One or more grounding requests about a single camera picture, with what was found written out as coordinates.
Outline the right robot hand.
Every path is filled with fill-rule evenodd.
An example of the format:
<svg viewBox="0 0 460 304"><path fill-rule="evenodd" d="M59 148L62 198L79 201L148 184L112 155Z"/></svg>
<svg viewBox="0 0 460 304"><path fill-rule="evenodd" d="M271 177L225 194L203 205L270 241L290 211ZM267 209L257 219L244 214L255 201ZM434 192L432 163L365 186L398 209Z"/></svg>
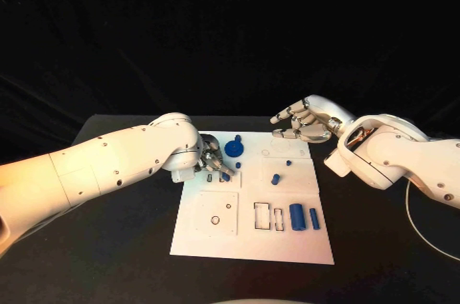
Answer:
<svg viewBox="0 0 460 304"><path fill-rule="evenodd" d="M270 119L271 124L290 121L290 128L275 129L272 136L308 143L323 143L343 135L356 116L323 96L311 94L294 102Z"/></svg>

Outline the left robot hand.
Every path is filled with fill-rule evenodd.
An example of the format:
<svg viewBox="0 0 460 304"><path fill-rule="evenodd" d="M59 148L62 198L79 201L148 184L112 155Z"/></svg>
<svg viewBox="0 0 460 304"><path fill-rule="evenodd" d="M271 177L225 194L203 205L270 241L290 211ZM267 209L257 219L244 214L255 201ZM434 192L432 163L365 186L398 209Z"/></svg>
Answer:
<svg viewBox="0 0 460 304"><path fill-rule="evenodd" d="M196 148L200 150L199 166L210 172L220 172L229 177L235 175L235 172L228 168L223 163L223 156L216 137L210 134L199 134L202 141Z"/></svg>

